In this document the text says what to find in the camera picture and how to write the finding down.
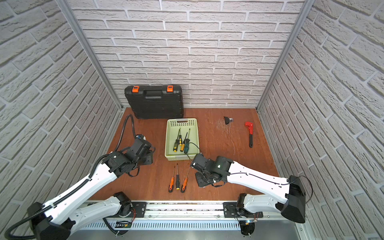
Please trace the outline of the orange handled long screwdriver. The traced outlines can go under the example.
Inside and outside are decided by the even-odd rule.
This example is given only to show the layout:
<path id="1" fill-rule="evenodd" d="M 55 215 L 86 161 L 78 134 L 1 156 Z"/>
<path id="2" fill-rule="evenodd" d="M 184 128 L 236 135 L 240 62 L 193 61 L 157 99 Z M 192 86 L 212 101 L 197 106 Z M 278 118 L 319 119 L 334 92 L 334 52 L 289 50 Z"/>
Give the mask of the orange handled long screwdriver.
<path id="1" fill-rule="evenodd" d="M 188 171 L 187 171 L 187 174 L 186 174 L 186 177 L 184 179 L 184 182 L 181 186 L 181 193 L 184 193 L 186 191 L 186 188 L 187 188 L 187 183 L 188 183 L 188 175 L 189 175 L 189 171 L 190 171 L 190 167 L 188 168 Z"/>

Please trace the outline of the green black screwdriver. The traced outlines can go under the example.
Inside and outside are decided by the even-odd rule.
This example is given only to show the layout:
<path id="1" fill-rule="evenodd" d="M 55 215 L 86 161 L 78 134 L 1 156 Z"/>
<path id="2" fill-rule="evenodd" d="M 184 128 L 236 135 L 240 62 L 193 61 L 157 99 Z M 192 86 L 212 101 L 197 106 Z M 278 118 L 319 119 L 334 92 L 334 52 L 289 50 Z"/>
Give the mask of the green black screwdriver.
<path id="1" fill-rule="evenodd" d="M 186 139 L 185 139 L 185 147 L 184 147 L 184 153 L 187 154 L 188 151 L 189 151 L 189 145 L 190 145 L 190 139 L 189 139 L 189 135 L 190 135 L 190 131 L 191 129 L 189 129 L 187 135 L 186 135 Z"/>

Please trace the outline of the black yellow striped screwdriver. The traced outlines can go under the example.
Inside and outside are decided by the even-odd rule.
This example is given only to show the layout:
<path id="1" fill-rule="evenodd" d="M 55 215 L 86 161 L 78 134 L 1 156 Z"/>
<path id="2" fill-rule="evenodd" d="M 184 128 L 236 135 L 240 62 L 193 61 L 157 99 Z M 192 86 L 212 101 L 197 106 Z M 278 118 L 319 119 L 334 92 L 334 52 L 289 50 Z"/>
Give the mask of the black yellow striped screwdriver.
<path id="1" fill-rule="evenodd" d="M 179 147 L 178 134 L 177 134 L 177 138 L 176 138 L 176 141 L 175 141 L 175 144 L 174 144 L 174 147 L 173 147 L 173 151 L 174 152 L 177 152 L 178 151 L 178 147 Z"/>

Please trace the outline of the orange black screwdriver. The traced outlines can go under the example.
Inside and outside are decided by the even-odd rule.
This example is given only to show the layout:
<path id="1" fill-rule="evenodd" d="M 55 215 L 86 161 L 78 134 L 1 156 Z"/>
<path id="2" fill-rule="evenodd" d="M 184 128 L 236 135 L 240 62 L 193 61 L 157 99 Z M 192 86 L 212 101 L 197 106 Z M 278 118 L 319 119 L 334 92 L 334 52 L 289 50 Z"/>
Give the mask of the orange black screwdriver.
<path id="1" fill-rule="evenodd" d="M 176 168 L 174 168 L 173 175 L 172 175 L 172 178 L 171 178 L 171 181 L 170 181 L 170 184 L 169 184 L 169 188 L 168 188 L 168 192 L 169 192 L 169 193 L 172 193 L 173 190 L 174 190 L 174 184 L 175 184 L 175 169 L 176 169 Z"/>

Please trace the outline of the yellow handled screwdriver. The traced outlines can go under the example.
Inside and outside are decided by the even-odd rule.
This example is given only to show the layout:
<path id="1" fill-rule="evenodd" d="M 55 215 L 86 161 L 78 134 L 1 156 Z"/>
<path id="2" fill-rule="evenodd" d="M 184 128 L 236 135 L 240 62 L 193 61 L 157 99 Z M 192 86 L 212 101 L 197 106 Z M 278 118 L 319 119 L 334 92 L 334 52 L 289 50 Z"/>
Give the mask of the yellow handled screwdriver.
<path id="1" fill-rule="evenodd" d="M 184 151 L 184 149 L 185 149 L 185 145 L 186 145 L 187 136 L 188 136 L 188 133 L 186 133 L 185 139 L 184 139 L 184 140 L 183 140 L 183 142 L 182 142 L 182 145 L 181 145 L 181 149 L 180 149 L 180 152 L 183 152 L 183 151 Z"/>

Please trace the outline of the black yellow small screwdriver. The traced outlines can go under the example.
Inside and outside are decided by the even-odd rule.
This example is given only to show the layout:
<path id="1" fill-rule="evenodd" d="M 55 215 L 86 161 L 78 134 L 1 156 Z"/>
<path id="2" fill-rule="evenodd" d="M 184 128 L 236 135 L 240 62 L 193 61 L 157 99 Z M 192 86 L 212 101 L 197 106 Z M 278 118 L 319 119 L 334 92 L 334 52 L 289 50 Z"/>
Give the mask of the black yellow small screwdriver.
<path id="1" fill-rule="evenodd" d="M 182 140 L 182 135 L 181 135 L 181 129 L 179 129 L 179 134 L 178 134 L 178 143 L 179 143 L 179 146 L 182 145 L 182 142 L 183 142 L 183 140 Z"/>

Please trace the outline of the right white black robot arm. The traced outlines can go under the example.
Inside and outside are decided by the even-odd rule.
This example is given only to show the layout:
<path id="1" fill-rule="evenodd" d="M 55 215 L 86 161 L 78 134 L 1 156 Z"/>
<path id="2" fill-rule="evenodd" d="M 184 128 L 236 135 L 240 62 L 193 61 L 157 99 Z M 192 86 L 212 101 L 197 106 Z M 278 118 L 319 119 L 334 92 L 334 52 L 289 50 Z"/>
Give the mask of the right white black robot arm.
<path id="1" fill-rule="evenodd" d="M 261 203 L 256 196 L 240 194 L 236 209 L 241 217 L 256 217 L 258 212 L 276 212 L 295 223 L 306 222 L 306 192 L 299 177 L 281 178 L 247 168 L 231 159 L 218 156 L 216 160 L 197 154 L 191 163 L 200 188 L 220 187 L 231 183 L 260 192 L 268 197 Z"/>

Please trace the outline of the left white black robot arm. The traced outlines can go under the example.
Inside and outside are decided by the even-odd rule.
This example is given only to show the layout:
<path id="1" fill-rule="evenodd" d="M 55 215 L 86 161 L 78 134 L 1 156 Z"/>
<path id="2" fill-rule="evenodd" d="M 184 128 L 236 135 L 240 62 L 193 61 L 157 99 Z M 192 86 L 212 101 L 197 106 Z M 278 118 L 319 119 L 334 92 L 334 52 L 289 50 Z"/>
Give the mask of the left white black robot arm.
<path id="1" fill-rule="evenodd" d="M 120 176 L 131 175 L 142 165 L 153 163 L 155 147 L 145 136 L 134 135 L 134 143 L 122 150 L 115 149 L 99 157 L 90 173 L 57 197 L 44 204 L 35 202 L 28 208 L 28 217 L 9 227 L 7 240 L 66 240 L 77 230 L 110 216 L 136 217 L 132 201 L 118 192 L 103 202 L 82 208 L 94 193 Z"/>

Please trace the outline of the black yellow-tip screwdriver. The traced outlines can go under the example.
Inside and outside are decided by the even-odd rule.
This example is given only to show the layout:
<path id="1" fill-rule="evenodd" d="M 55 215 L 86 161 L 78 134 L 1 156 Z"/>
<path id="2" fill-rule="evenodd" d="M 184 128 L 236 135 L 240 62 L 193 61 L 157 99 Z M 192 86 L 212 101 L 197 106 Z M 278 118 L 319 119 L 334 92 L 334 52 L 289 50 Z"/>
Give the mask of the black yellow-tip screwdriver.
<path id="1" fill-rule="evenodd" d="M 179 175 L 179 166 L 178 164 L 176 165 L 176 189 L 179 190 L 180 189 L 180 175 Z"/>

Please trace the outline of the light green plastic bin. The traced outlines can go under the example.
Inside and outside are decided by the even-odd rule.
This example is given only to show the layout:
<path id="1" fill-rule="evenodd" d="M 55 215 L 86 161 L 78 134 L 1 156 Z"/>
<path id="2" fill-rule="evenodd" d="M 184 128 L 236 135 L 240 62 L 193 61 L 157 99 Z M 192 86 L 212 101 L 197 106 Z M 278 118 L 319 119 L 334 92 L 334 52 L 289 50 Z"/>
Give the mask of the light green plastic bin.
<path id="1" fill-rule="evenodd" d="M 187 154 L 180 152 L 181 146 L 178 147 L 177 152 L 173 151 L 179 129 L 181 129 L 182 140 L 185 139 L 186 133 L 191 129 L 189 135 L 190 145 Z M 168 161 L 192 160 L 196 154 L 200 153 L 199 147 L 199 130 L 196 118 L 169 119 L 167 121 L 165 157 Z"/>

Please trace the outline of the black plastic tool case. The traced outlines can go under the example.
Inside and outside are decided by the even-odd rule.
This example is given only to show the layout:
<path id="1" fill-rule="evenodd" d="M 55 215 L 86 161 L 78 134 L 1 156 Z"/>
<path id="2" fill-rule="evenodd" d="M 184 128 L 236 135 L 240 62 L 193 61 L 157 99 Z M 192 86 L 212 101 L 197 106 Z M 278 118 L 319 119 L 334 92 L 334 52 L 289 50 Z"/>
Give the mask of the black plastic tool case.
<path id="1" fill-rule="evenodd" d="M 128 86 L 125 97 L 137 119 L 181 119 L 183 90 L 179 85 Z"/>

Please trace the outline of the small black metal part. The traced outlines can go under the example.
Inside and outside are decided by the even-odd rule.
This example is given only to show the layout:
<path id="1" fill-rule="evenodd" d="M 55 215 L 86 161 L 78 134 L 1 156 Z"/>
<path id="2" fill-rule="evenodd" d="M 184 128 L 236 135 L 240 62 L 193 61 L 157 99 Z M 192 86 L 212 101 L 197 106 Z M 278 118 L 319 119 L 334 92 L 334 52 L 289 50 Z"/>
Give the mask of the small black metal part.
<path id="1" fill-rule="evenodd" d="M 229 117 L 224 117 L 224 120 L 225 120 L 226 125 L 229 125 L 230 123 L 232 123 L 234 121 L 233 118 L 229 118 Z"/>

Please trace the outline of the red pipe wrench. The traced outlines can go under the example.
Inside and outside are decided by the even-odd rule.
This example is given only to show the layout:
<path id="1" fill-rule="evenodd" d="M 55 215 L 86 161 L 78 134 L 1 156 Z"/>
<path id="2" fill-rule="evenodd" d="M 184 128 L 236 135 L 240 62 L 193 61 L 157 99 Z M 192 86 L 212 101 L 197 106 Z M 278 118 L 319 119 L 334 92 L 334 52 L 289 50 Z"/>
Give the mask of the red pipe wrench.
<path id="1" fill-rule="evenodd" d="M 245 122 L 245 126 L 248 128 L 249 130 L 249 147 L 252 148 L 253 147 L 253 123 L 252 122 Z"/>

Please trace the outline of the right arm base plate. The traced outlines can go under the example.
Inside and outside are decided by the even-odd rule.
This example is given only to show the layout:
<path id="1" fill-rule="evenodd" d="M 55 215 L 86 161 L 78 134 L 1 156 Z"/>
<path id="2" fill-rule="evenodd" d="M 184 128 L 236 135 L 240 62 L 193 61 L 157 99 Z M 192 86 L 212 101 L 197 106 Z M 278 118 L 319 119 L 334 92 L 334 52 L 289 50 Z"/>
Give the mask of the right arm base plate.
<path id="1" fill-rule="evenodd" d="M 241 207 L 240 204 L 237 204 L 235 202 L 224 202 L 223 203 L 223 210 L 224 210 L 224 216 L 225 218 L 263 218 L 264 214 L 263 212 L 257 212 L 257 213 L 251 213 L 245 208 Z"/>

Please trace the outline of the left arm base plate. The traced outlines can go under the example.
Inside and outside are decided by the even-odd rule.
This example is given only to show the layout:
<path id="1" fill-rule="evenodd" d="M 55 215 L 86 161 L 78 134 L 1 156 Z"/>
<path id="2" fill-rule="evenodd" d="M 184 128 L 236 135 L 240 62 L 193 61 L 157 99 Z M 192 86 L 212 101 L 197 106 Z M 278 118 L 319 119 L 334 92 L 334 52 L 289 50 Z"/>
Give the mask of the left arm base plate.
<path id="1" fill-rule="evenodd" d="M 130 204 L 123 204 L 120 210 L 115 215 L 109 218 L 143 218 L 146 212 L 146 202 L 131 202 Z"/>

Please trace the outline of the aluminium front rail frame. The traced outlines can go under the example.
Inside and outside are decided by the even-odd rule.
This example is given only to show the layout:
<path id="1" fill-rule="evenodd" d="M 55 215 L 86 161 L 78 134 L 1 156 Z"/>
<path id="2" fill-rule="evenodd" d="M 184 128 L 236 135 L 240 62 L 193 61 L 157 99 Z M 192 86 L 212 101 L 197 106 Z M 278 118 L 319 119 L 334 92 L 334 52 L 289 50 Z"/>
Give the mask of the aluminium front rail frame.
<path id="1" fill-rule="evenodd" d="M 266 195 L 255 195 L 261 203 Z M 263 218 L 225 218 L 223 203 L 235 201 L 135 201 L 146 202 L 143 218 L 107 218 L 77 230 L 71 240 L 313 240 L 311 225 L 298 224 L 280 213 L 263 212 Z"/>

